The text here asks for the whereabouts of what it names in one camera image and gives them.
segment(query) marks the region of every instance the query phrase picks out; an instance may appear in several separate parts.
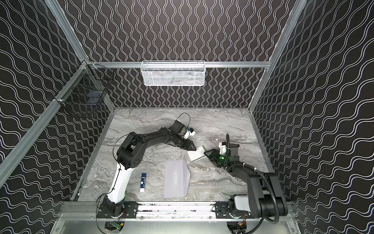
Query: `metal plate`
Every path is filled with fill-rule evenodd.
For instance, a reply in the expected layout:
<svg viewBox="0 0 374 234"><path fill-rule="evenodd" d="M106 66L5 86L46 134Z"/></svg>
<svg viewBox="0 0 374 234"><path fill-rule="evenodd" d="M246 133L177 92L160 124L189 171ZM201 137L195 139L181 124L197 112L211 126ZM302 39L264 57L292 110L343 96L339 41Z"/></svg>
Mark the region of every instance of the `metal plate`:
<svg viewBox="0 0 374 234"><path fill-rule="evenodd" d="M110 214L105 212L103 209L104 204L101 203L99 211L97 212L98 219L106 219L110 218ZM123 207L125 209L125 215L123 216L124 219L135 219L138 213L138 206L139 204L135 201L127 201L123 203Z"/></svg>

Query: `red wire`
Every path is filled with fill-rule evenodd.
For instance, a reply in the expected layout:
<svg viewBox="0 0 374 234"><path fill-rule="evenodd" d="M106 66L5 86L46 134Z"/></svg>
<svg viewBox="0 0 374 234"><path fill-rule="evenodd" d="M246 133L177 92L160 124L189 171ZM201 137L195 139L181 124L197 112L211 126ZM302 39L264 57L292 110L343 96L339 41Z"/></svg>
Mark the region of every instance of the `red wire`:
<svg viewBox="0 0 374 234"><path fill-rule="evenodd" d="M243 224L245 224L245 222L247 222L247 217L245 216L245 213L243 213L243 215L244 215L244 222L239 224L240 226L242 226Z"/></svg>

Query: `black cable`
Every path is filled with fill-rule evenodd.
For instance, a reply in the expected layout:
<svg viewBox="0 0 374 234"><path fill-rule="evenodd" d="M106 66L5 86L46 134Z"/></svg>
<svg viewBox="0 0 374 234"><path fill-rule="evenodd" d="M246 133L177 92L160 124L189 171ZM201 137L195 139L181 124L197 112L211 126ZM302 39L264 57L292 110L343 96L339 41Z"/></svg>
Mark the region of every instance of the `black cable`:
<svg viewBox="0 0 374 234"><path fill-rule="evenodd" d="M230 136L228 133L226 134L226 146L228 149L230 149Z"/></svg>
<svg viewBox="0 0 374 234"><path fill-rule="evenodd" d="M258 222L258 224L252 230L250 230L249 232L245 232L244 229L242 229L242 227L240 227L238 224L236 225L236 229L241 234L252 234L261 226L263 221L264 221L264 219L260 218L260 221ZM238 232L236 232L236 233L234 232L233 227L231 227L231 228L228 227L228 229L232 234L239 234Z"/></svg>
<svg viewBox="0 0 374 234"><path fill-rule="evenodd" d="M125 137L125 136L128 136L128 135L130 135L130 133L129 134L126 134L126 135L123 135L123 136L121 136L120 138L118 138L117 139L117 141L114 143L114 146L113 146L113 149L112 149L112 154L113 154L113 158L114 158L114 160L117 162L117 159L115 158L115 156L114 156L114 148L115 148L115 146L116 146L116 144L117 144L117 142L119 141L119 140L121 140L123 137Z"/></svg>
<svg viewBox="0 0 374 234"><path fill-rule="evenodd" d="M244 233L244 234L252 234L252 233L254 233L260 227L261 223L264 221L263 218L260 218L260 219L261 220L259 221L259 223L252 230L250 230L249 232Z"/></svg>
<svg viewBox="0 0 374 234"><path fill-rule="evenodd" d="M256 171L259 172L258 174L261 176L263 182L265 183L266 187L268 188L268 191L269 191L270 196L273 200L273 205L274 205L274 209L275 209L274 219L270 219L269 217L266 217L265 219L272 224L276 224L279 221L279 210L278 210L278 204L277 204L277 200L276 200L276 197L275 197L275 193L274 193L273 189L271 188L269 182L265 178L265 175L262 172L258 171L257 169L256 169Z"/></svg>
<svg viewBox="0 0 374 234"><path fill-rule="evenodd" d="M191 123L191 116L190 116L189 114L183 112L182 114L180 114L180 115L178 116L178 118L176 119L176 121L177 121L177 120L179 119L179 117L181 117L181 115L183 115L183 114L186 114L186 115L188 115L188 116L190 117L190 120L188 121L187 128L185 127L186 131L185 131L184 134L183 134L183 135L186 135L187 130L188 130L188 127L190 126L190 123Z"/></svg>
<svg viewBox="0 0 374 234"><path fill-rule="evenodd" d="M272 224L278 223L279 222L279 209L278 209L278 204L277 204L276 196L275 196L273 188L270 186L268 180L266 179L265 174L263 172L259 171L258 169L256 169L254 166L249 165L249 164L245 164L245 163L243 163L243 164L241 164L241 163L233 164L233 165L229 166L226 169L226 171L229 171L234 166L242 166L242 167L250 168L250 169L252 169L255 173L257 173L262 178L263 182L265 183L265 186L267 187L267 189L268 189L268 191L270 193L270 197L272 198L273 206L274 206L274 210L275 210L274 219L270 219L269 217L266 217L265 219L267 221L269 221L270 223L272 223Z"/></svg>
<svg viewBox="0 0 374 234"><path fill-rule="evenodd" d="M114 148L115 148L117 142L118 142L120 139L122 139L123 137L128 136L128 135L130 135L130 133L129 133L129 134L126 134L126 135L123 135L123 136L121 136L120 138L118 138L117 141L114 143L114 146L113 146L113 149L112 149L113 158L114 158L114 160L119 164L119 169L118 169L119 171L121 170L121 164L117 161L117 159L116 159L115 156L114 156ZM104 195L108 195L109 193L111 193L111 192L114 190L114 188L115 188L115 186L116 186L116 183L117 183L118 176L119 176L119 172L118 172L118 174L117 174L116 180L114 181L114 185L113 185L112 190L110 190L110 192L108 192L108 193L103 193L103 194L101 194L101 195L96 199L96 203L95 203L95 204L96 204L96 214L97 214L97 209L99 208L98 205L99 205L99 202L100 202L101 197L104 196ZM97 216L95 217L95 219L96 219L96 226L97 226L97 228L99 229L99 231L100 231L101 233L103 233L103 234L106 234L105 232L103 232L103 231L99 228L99 224L97 223Z"/></svg>

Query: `white foam block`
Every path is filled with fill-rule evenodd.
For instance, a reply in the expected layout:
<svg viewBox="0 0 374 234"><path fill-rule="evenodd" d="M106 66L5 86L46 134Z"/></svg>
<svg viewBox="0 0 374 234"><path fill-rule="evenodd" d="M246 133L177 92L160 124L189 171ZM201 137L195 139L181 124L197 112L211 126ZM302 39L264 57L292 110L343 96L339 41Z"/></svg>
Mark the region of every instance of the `white foam block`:
<svg viewBox="0 0 374 234"><path fill-rule="evenodd" d="M187 151L191 161L197 161L205 157L203 146L197 147L196 151Z"/></svg>

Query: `white wire basket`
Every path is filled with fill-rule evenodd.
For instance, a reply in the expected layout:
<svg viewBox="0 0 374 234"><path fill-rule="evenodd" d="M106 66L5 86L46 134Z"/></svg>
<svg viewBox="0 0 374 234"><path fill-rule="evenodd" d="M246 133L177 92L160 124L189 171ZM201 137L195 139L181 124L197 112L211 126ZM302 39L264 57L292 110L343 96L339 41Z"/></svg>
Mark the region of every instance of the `white wire basket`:
<svg viewBox="0 0 374 234"><path fill-rule="evenodd" d="M143 61L140 72L148 86L202 86L205 61Z"/></svg>

